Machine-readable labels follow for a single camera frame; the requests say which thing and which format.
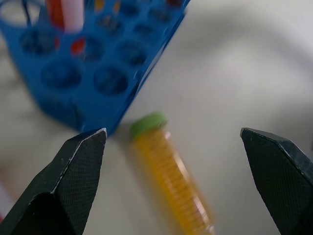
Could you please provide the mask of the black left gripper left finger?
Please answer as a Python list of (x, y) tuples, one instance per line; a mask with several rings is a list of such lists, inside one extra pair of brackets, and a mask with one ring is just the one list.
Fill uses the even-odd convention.
[(0, 235), (82, 235), (97, 192), (107, 130), (67, 140), (0, 223)]

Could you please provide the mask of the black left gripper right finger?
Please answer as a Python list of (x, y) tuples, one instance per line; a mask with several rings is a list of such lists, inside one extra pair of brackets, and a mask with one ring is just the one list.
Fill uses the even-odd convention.
[(294, 142), (242, 128), (251, 173), (281, 235), (313, 235), (313, 161)]

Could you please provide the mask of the blue test tube rack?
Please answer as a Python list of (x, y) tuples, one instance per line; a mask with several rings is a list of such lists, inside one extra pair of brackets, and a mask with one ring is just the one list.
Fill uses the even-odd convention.
[(65, 33), (46, 0), (0, 0), (0, 32), (43, 112), (79, 132), (115, 131), (185, 17), (190, 0), (84, 0)]

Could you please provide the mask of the yellow tube with green cap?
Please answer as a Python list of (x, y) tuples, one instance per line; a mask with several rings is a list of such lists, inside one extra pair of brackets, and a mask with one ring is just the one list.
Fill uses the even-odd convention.
[(172, 145), (166, 124), (164, 113), (152, 112), (131, 125), (139, 162), (179, 235), (216, 235), (212, 215)]

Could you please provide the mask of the red tube with white label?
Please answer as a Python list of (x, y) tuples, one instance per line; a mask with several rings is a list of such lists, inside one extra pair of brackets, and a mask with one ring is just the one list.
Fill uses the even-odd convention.
[(65, 33), (77, 33), (84, 27), (84, 0), (46, 0), (51, 23)]

